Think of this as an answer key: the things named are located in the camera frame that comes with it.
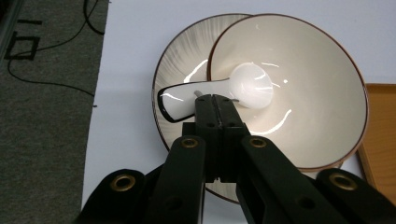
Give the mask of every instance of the wire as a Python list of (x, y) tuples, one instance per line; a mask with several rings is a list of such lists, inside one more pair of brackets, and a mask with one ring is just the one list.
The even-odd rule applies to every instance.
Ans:
[[(92, 9), (91, 9), (91, 11), (90, 11), (90, 13), (87, 15), (88, 18), (89, 18), (89, 17), (91, 16), (91, 14), (93, 13), (93, 10), (96, 8), (97, 3), (98, 3), (98, 0), (96, 0), (95, 4), (93, 5), (93, 7), (92, 7)], [(85, 24), (87, 24), (87, 20), (84, 21), (84, 23), (83, 23), (82, 26), (79, 28), (79, 30), (77, 31), (77, 33), (76, 33), (75, 35), (73, 35), (70, 39), (67, 39), (67, 40), (65, 40), (64, 42), (59, 43), (59, 44), (56, 44), (56, 45), (51, 45), (51, 46), (47, 46), (47, 47), (44, 47), (44, 48), (37, 49), (36, 51), (42, 51), (42, 50), (46, 50), (46, 49), (54, 49), (54, 48), (57, 48), (57, 47), (59, 47), (59, 46), (61, 46), (61, 45), (67, 44), (68, 42), (74, 40), (74, 39), (81, 33), (81, 31), (82, 31), (82, 29), (84, 28)], [(11, 71), (11, 63), (12, 63), (12, 62), (15, 60), (15, 58), (17, 58), (18, 56), (20, 56), (20, 55), (22, 55), (22, 54), (26, 54), (26, 53), (31, 53), (31, 52), (32, 52), (32, 50), (28, 50), (28, 51), (25, 51), (25, 52), (17, 53), (17, 54), (15, 54), (15, 55), (13, 55), (13, 56), (10, 57), (10, 59), (9, 59), (9, 61), (8, 61), (8, 64), (7, 64), (7, 70), (8, 70), (8, 72), (9, 72), (9, 74), (10, 74), (11, 76), (15, 77), (17, 80), (22, 81), (22, 82), (33, 83), (33, 84), (43, 84), (43, 85), (52, 85), (52, 86), (66, 87), (66, 88), (70, 88), (70, 89), (73, 89), (73, 90), (82, 91), (82, 92), (84, 92), (84, 93), (86, 93), (86, 94), (88, 94), (88, 95), (90, 95), (90, 96), (92, 96), (92, 97), (94, 96), (94, 94), (92, 94), (92, 93), (89, 92), (89, 91), (85, 91), (85, 90), (83, 90), (83, 89), (81, 89), (81, 88), (74, 87), (74, 86), (70, 86), (70, 85), (66, 85), (66, 84), (62, 84), (62, 83), (45, 82), (45, 81), (33, 81), (33, 80), (28, 80), (28, 79), (24, 79), (24, 78), (21, 78), (21, 77), (17, 77), (17, 76), (16, 76), (15, 74), (13, 74), (12, 71)]]
[(85, 22), (87, 22), (88, 26), (97, 34), (99, 35), (104, 35), (105, 33), (102, 31), (98, 31), (95, 27), (92, 26), (90, 22), (90, 16), (87, 14), (87, 5), (88, 5), (88, 0), (84, 0), (84, 6), (82, 8), (82, 13), (84, 14)]

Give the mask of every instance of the brass grommet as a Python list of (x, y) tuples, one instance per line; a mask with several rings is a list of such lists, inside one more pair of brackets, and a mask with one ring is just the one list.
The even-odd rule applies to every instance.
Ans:
[(356, 182), (340, 173), (333, 173), (329, 176), (330, 181), (340, 189), (355, 190), (358, 188)]
[(260, 139), (260, 138), (250, 138), (249, 143), (253, 146), (253, 147), (265, 147), (267, 146), (267, 143)]
[(110, 187), (115, 191), (123, 192), (131, 189), (135, 183), (136, 180), (132, 175), (117, 175), (116, 178), (111, 181)]
[(198, 146), (198, 141), (193, 138), (186, 138), (181, 140), (181, 145), (183, 147), (196, 147)]

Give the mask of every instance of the ceramic spoon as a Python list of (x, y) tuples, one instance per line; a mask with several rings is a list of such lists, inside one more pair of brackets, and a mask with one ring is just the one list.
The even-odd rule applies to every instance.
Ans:
[(271, 103), (273, 93), (271, 79), (262, 68), (255, 63), (242, 63), (229, 78), (221, 81), (192, 82), (161, 89), (158, 105), (168, 121), (178, 122), (193, 116), (195, 99), (201, 95), (222, 95), (247, 108), (264, 108)]

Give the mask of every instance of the white table surface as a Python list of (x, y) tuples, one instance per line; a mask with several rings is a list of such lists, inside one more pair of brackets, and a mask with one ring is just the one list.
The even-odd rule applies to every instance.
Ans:
[[(151, 86), (168, 43), (192, 23), (224, 13), (280, 13), (313, 23), (354, 59), (367, 83), (396, 83), (396, 1), (111, 0), (87, 145), (82, 206), (119, 169), (146, 174), (167, 151)], [(357, 157), (343, 168), (361, 176)], [(207, 193), (204, 223), (246, 223), (239, 205)]]

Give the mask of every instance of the white spoon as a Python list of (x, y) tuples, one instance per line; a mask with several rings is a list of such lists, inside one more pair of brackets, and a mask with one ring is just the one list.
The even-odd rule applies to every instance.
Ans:
[(195, 99), (206, 94), (225, 96), (247, 108), (264, 108), (271, 103), (274, 90), (271, 79), (262, 68), (255, 63), (242, 63), (235, 67), (228, 79), (161, 89), (158, 105), (168, 121), (178, 122), (193, 116)]

